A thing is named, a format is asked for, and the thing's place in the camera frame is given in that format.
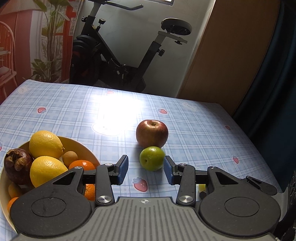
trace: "fruit bowl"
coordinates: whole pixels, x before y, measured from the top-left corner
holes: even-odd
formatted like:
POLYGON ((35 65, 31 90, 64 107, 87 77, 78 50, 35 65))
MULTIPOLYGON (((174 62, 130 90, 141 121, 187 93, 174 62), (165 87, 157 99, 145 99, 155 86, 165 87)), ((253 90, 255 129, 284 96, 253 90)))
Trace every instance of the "fruit bowl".
MULTIPOLYGON (((65 151, 64 153, 66 153, 67 151, 74 151, 76 152, 78 159, 79 160, 88 160, 90 161, 92 164, 94 164, 95 167, 97 167, 99 165, 99 161, 98 159, 95 157, 95 155, 88 149, 86 148, 84 145, 80 144, 77 141, 74 141, 72 139, 66 138, 66 137, 59 137, 59 139, 61 140, 65 151)), ((24 149, 26 151, 29 151, 29 143, 30 142, 26 142, 23 145, 21 145, 20 147, 17 148, 21 148, 24 149)), ((9 180, 9 178, 6 175, 6 172, 4 171, 4 168, 2 169, 2 172, 0 174, 0 205, 1 205, 1 209, 4 213, 4 216, 6 218, 6 220, 8 221, 8 223, 10 224, 11 228, 15 231, 15 228, 13 226, 13 223, 10 219, 9 213, 7 211, 7 205, 8 202, 10 201, 10 196, 8 193, 8 186, 10 185, 11 181, 9 180)))

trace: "adjustment knob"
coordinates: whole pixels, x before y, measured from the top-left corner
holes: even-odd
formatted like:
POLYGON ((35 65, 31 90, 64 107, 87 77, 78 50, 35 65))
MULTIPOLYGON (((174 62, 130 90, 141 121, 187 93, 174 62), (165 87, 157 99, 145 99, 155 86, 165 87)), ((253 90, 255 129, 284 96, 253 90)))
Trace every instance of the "adjustment knob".
POLYGON ((84 17, 82 17, 82 19, 81 19, 81 22, 85 23, 85 22, 86 22, 86 20, 87 20, 87 17, 86 17, 86 16, 84 16, 84 17))
POLYGON ((165 50, 162 49, 158 52, 158 55, 161 57, 161 56, 163 56, 164 53, 165 53, 165 50))
POLYGON ((106 22, 106 20, 104 20, 102 18, 99 19, 99 24, 104 24, 105 22, 106 22))

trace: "orange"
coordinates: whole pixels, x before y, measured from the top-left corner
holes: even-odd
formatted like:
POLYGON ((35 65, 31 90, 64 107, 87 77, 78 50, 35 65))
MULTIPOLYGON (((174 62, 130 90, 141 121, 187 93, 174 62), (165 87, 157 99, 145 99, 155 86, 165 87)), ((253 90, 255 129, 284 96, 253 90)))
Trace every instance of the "orange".
POLYGON ((69 170, 73 167, 83 167, 84 170, 95 170, 95 167, 94 165, 90 162, 90 161, 86 161, 86 160, 77 160, 77 161, 74 161, 72 162, 70 165, 69 165, 69 170))
POLYGON ((8 204, 7 204, 7 210, 8 210, 8 213, 10 213, 10 208, 11 208, 11 205, 15 202, 15 200, 18 199, 18 197, 14 197, 13 199, 11 199, 8 204))
POLYGON ((86 184, 85 185, 85 194, 84 196, 89 200, 89 201, 94 201, 95 197, 95 186, 94 184, 86 184))

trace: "bike handlebar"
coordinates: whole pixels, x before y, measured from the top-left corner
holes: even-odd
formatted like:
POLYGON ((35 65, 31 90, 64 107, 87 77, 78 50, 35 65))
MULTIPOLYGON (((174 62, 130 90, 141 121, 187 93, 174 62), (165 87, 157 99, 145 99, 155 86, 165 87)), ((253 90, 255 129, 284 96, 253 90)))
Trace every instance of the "bike handlebar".
POLYGON ((102 5, 108 4, 108 5, 111 5, 111 6, 114 6, 114 7, 122 8, 122 9, 125 9, 125 10, 129 10, 129 11, 138 10, 138 9, 144 7, 142 4, 141 5, 138 5, 138 6, 134 6, 134 7, 127 7, 127 6, 123 6, 121 4, 114 3, 114 2, 111 2, 111 1, 108 1, 108 0, 89 0, 89 1, 96 2, 96 3, 102 4, 102 5))
POLYGON ((138 10, 138 9, 144 7, 142 4, 138 5, 138 6, 135 6, 135 7, 127 7, 127 6, 123 6, 121 4, 114 3, 114 2, 111 2, 111 1, 106 1, 106 2, 104 2, 102 4, 108 4, 108 5, 111 5, 111 6, 114 6, 114 7, 119 7, 119 8, 125 9, 125 10, 129 10, 129 11, 138 10))

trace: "lemon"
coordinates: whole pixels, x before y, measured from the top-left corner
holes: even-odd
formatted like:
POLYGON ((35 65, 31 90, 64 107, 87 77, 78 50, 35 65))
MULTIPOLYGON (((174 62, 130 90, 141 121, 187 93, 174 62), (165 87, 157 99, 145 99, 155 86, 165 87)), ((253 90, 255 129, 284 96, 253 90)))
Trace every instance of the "lemon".
POLYGON ((51 156, 59 159, 64 152, 61 140, 50 131, 38 131, 31 137, 29 150, 32 157, 51 156))
POLYGON ((198 190, 199 190, 199 192, 204 192, 205 191, 205 184, 198 184, 198 190))
POLYGON ((50 156, 40 156, 32 163, 30 169, 31 182, 34 187, 38 187, 67 170, 66 166, 58 159, 50 156))

